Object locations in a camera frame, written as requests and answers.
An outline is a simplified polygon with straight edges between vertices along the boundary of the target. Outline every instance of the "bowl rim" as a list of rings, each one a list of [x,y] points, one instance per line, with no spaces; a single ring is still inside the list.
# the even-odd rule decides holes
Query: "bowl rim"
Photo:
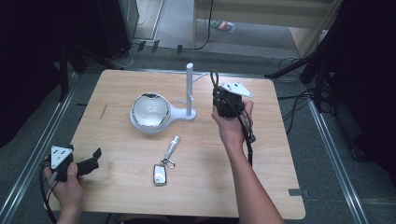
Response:
[[[166,113],[163,115],[163,117],[161,119],[161,122],[159,122],[159,124],[157,124],[157,125],[145,125],[145,124],[140,123],[139,120],[137,120],[136,115],[134,114],[134,106],[136,105],[136,102],[139,101],[139,99],[142,98],[142,97],[147,97],[150,100],[155,100],[157,98],[161,98],[165,102],[165,104],[166,104]],[[143,127],[143,128],[160,128],[161,125],[165,122],[165,119],[168,117],[169,113],[170,113],[170,106],[169,106],[168,101],[163,96],[161,96],[160,94],[155,93],[155,92],[146,92],[146,93],[141,94],[140,96],[138,96],[134,100],[134,105],[132,106],[132,117],[134,118],[134,121],[136,122],[136,124],[138,126],[140,126],[140,127]]]

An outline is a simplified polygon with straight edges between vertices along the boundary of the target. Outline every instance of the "white bowl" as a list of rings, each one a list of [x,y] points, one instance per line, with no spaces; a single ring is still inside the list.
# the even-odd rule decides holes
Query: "white bowl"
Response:
[[[137,129],[161,129],[169,120],[170,106],[160,94],[144,93],[134,101],[132,117]]]

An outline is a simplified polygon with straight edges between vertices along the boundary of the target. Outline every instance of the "wrist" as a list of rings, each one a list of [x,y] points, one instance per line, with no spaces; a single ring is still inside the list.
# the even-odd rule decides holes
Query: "wrist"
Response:
[[[240,160],[246,158],[242,146],[225,146],[228,158],[230,161]]]
[[[58,224],[76,224],[79,223],[81,217],[82,207],[73,206],[61,210],[61,216],[58,220]]]

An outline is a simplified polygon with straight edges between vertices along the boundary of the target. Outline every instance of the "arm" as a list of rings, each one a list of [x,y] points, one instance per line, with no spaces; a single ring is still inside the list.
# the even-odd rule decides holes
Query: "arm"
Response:
[[[52,171],[46,168],[45,176],[50,180]],[[61,216],[58,224],[79,223],[82,212],[82,178],[77,179],[78,168],[75,162],[71,162],[67,168],[67,182],[54,183],[51,187],[53,194],[61,204]]]
[[[245,110],[250,117],[252,109],[253,102],[246,102]],[[219,117],[215,106],[212,118],[219,125],[220,138],[230,159],[241,223],[283,223],[282,217],[243,152],[245,138],[239,120]]]

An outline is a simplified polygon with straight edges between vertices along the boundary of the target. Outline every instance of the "white pole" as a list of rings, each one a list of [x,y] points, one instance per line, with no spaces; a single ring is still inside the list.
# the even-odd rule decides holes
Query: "white pole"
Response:
[[[194,68],[193,63],[188,63],[187,70],[187,88],[186,88],[186,103],[187,103],[187,116],[191,115],[191,98],[192,98],[192,72]]]

